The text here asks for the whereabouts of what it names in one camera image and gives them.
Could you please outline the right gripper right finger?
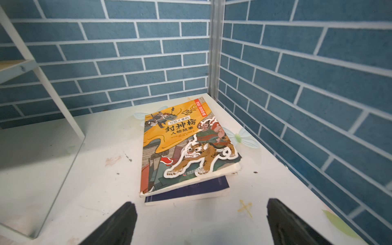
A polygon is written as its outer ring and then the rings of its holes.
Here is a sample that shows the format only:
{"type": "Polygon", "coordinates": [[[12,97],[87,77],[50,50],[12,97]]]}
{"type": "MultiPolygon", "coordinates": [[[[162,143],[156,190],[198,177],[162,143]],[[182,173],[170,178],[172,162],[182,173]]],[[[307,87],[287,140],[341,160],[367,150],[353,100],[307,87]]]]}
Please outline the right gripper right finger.
{"type": "Polygon", "coordinates": [[[279,199],[269,199],[267,220],[276,245],[331,245],[279,199]]]}

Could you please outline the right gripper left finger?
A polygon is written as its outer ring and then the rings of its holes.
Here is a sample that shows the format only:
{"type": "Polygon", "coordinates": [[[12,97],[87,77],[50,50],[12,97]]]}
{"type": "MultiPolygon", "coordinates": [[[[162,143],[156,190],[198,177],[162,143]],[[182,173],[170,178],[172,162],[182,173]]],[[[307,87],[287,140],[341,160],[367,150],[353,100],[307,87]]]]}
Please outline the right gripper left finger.
{"type": "Polygon", "coordinates": [[[137,211],[135,204],[126,202],[80,244],[130,245],[136,221],[137,211]]]}

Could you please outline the silver laptop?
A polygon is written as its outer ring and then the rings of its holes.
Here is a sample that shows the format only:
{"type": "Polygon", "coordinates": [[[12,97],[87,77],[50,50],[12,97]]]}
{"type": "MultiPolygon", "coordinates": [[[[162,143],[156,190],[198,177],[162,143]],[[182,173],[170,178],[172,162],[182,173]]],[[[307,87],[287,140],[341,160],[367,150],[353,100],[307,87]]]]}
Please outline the silver laptop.
{"type": "Polygon", "coordinates": [[[36,238],[83,139],[73,130],[1,131],[1,226],[36,238]]]}

